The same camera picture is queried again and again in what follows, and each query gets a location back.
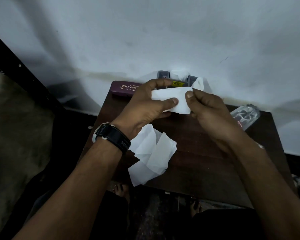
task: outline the floor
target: floor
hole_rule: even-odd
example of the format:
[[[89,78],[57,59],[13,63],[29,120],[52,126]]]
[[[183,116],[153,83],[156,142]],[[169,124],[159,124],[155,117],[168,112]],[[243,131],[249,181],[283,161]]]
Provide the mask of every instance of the floor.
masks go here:
[[[72,172],[96,117],[72,111],[54,117],[2,75],[0,108],[4,129],[4,133],[0,130],[0,239],[11,239],[35,200],[56,190]],[[300,157],[287,155],[287,160],[291,172],[300,176]],[[172,239],[175,214],[186,221],[192,201],[173,192],[133,188],[129,239]],[[201,205],[205,209],[236,208],[205,200]]]

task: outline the tabletop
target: tabletop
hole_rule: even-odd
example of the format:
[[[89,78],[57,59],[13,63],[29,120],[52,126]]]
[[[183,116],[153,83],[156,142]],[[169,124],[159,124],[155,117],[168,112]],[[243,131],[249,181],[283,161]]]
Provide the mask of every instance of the tabletop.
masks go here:
[[[104,122],[114,120],[129,100],[129,97],[108,92],[81,157],[92,146],[92,135],[96,128]],[[230,105],[227,107],[229,111],[236,108]],[[231,159],[216,146],[196,119],[172,113],[170,117],[155,120],[152,124],[155,129],[165,132],[176,141],[177,151],[170,159],[165,173],[148,181],[146,186],[200,199],[252,207]],[[278,171],[296,192],[272,114],[261,111],[260,118],[246,132],[264,146]],[[121,158],[112,180],[131,183],[128,168],[137,161],[139,159],[134,157],[134,153],[128,151]]]

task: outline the person's left arm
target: person's left arm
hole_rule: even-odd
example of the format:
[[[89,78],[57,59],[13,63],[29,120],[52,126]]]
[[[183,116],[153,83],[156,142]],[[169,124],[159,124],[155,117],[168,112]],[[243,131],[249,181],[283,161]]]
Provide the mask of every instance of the person's left arm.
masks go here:
[[[153,79],[137,88],[122,113],[111,122],[132,140],[141,128],[178,103],[176,98],[151,100],[157,86],[172,80]],[[13,239],[88,239],[106,187],[122,156],[107,140],[98,138],[76,168]]]

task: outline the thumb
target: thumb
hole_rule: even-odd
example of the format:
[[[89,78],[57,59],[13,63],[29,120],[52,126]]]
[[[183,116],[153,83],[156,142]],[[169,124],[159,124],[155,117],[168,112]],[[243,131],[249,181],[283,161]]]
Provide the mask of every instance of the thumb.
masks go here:
[[[185,100],[191,111],[195,114],[200,114],[206,109],[206,107],[197,100],[192,91],[185,93]]]
[[[176,97],[172,97],[170,99],[166,99],[164,101],[161,101],[161,112],[168,110],[168,109],[172,109],[173,107],[175,107],[177,104],[179,103],[179,100]]]

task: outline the person's right arm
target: person's right arm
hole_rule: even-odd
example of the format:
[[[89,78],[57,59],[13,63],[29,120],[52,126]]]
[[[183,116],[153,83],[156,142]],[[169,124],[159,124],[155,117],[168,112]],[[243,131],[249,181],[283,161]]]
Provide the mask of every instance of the person's right arm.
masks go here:
[[[213,141],[230,154],[270,239],[300,239],[300,199],[261,149],[232,118],[222,99],[194,89],[186,100]]]

